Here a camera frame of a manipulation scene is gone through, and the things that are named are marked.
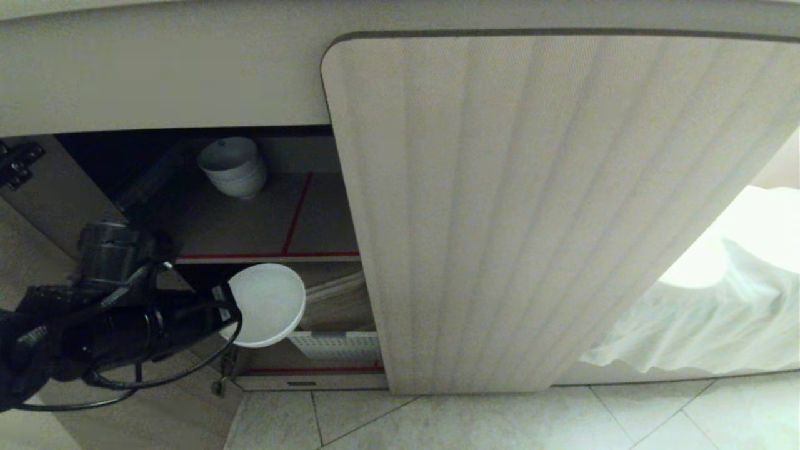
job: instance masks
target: cabinet hinge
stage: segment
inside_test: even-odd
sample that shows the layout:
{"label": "cabinet hinge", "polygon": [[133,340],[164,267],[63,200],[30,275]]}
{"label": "cabinet hinge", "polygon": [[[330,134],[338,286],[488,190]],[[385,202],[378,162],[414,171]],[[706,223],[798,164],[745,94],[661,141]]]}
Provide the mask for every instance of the cabinet hinge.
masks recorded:
{"label": "cabinet hinge", "polygon": [[34,174],[30,165],[45,154],[45,149],[37,143],[23,143],[8,147],[0,141],[0,187],[8,186],[16,191]]}

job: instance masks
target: cabinet shelf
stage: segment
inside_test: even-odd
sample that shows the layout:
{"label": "cabinet shelf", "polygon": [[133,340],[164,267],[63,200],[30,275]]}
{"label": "cabinet shelf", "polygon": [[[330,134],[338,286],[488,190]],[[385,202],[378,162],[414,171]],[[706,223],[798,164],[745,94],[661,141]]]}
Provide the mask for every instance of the cabinet shelf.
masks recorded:
{"label": "cabinet shelf", "polygon": [[360,260],[342,174],[270,174],[249,200],[198,174],[172,187],[159,215],[180,264]]}

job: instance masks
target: white bowl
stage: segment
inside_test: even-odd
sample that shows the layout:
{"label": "white bowl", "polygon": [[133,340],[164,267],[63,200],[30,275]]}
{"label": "white bowl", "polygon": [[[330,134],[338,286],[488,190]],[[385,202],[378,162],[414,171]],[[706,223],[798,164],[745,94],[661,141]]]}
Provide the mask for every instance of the white bowl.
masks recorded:
{"label": "white bowl", "polygon": [[240,199],[252,199],[266,183],[266,170],[255,171],[240,179],[230,181],[210,179],[217,189],[225,195]]}
{"label": "white bowl", "polygon": [[[300,324],[306,310],[306,288],[288,267],[271,263],[248,267],[228,284],[244,320],[235,341],[239,347],[276,344]],[[219,334],[230,339],[235,329],[231,325]]]}
{"label": "white bowl", "polygon": [[258,147],[248,138],[220,139],[204,148],[198,165],[209,180],[232,197],[255,196],[266,183],[266,166]]}

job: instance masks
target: metal hinge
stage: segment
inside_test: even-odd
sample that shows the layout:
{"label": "metal hinge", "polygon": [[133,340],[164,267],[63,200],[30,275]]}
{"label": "metal hinge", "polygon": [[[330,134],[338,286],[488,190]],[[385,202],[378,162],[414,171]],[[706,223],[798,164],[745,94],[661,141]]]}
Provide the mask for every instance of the metal hinge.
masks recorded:
{"label": "metal hinge", "polygon": [[16,191],[34,177],[30,165],[45,154],[37,143],[24,143],[8,147],[0,141],[0,187]]}
{"label": "metal hinge", "polygon": [[233,381],[236,370],[236,362],[239,357],[239,348],[236,346],[231,347],[227,352],[222,354],[222,361],[220,362],[220,379],[211,384],[211,392],[217,397],[224,399],[227,383]]}

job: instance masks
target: black cable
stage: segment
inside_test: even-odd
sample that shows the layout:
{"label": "black cable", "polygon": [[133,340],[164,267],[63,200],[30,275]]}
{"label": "black cable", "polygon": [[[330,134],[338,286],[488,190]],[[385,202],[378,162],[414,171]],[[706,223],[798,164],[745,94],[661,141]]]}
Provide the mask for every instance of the black cable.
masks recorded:
{"label": "black cable", "polygon": [[211,364],[212,361],[216,360],[225,350],[230,348],[230,346],[234,344],[234,341],[239,336],[239,333],[242,331],[242,313],[235,305],[231,303],[226,303],[226,302],[205,303],[202,305],[198,305],[197,307],[194,307],[192,309],[203,310],[211,308],[226,309],[227,311],[229,311],[230,314],[236,319],[237,322],[236,331],[234,331],[234,334],[230,337],[230,339],[228,339],[225,345],[220,347],[216,352],[214,352],[213,354],[211,354],[210,356],[208,356],[207,358],[205,358],[203,361],[193,366],[192,368],[189,368],[183,372],[179,372],[176,375],[162,378],[160,380],[151,380],[145,382],[137,380],[136,383],[123,383],[120,381],[108,380],[106,377],[100,375],[97,368],[92,368],[87,372],[87,375],[84,377],[83,380],[86,382],[86,384],[89,384],[90,386],[113,389],[115,391],[125,391],[128,389],[149,389],[173,383],[175,381],[180,380],[181,378],[189,376],[195,373],[196,371],[204,368],[208,364]]}
{"label": "black cable", "polygon": [[[142,365],[136,364],[135,367],[136,372],[136,381],[142,381]],[[70,411],[85,411],[87,409],[95,409],[95,408],[102,408],[104,406],[110,406],[112,404],[117,404],[123,400],[129,399],[133,394],[135,394],[138,389],[130,389],[128,392],[122,394],[121,396],[110,399],[110,400],[100,400],[93,403],[82,403],[82,404],[21,404],[14,409],[18,409],[20,411],[35,411],[35,412],[70,412]]]}
{"label": "black cable", "polygon": [[17,346],[14,348],[14,353],[23,354],[24,352],[29,352],[30,349],[39,345],[43,340],[49,339],[51,330],[64,330],[70,325],[80,323],[86,319],[89,319],[90,317],[99,315],[100,313],[111,309],[120,299],[125,297],[125,294],[130,291],[131,286],[138,283],[139,279],[149,272],[150,265],[145,264],[136,272],[134,272],[134,274],[130,276],[125,284],[115,289],[103,300],[100,300],[100,302],[89,307],[85,307],[80,311],[65,315],[64,317],[53,319],[34,328],[31,331],[28,331],[25,335],[22,335],[19,337],[19,339],[17,339]]}

